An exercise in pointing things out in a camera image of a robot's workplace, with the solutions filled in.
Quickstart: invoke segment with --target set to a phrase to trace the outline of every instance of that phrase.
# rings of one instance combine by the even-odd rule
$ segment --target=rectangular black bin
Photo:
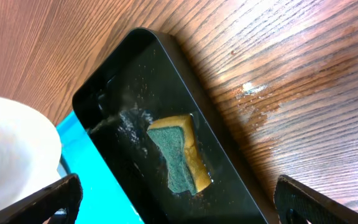
[[[145,223],[278,223],[172,36],[130,31],[75,93],[73,108]],[[181,114],[193,116],[213,180],[195,196],[168,189],[165,160],[146,134],[153,120]]]

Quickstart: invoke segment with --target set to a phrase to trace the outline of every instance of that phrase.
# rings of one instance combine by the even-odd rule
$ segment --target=white plate
[[[62,145],[38,111],[0,98],[0,210],[53,183]]]

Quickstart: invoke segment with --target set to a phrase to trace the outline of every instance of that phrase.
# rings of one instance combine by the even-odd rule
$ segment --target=bright blue cloth
[[[75,223],[143,223],[74,112],[57,131],[67,172],[78,174],[83,188]]]

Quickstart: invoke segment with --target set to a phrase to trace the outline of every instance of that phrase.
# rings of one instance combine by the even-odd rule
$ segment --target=sponge
[[[156,120],[149,126],[147,134],[167,162],[168,188],[172,192],[189,190],[195,195],[211,183],[198,153],[190,115]]]

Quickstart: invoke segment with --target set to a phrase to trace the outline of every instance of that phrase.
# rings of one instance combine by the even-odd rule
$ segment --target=wooden table
[[[58,124],[131,28],[176,36],[265,191],[358,212],[358,1],[0,0],[0,96]]]

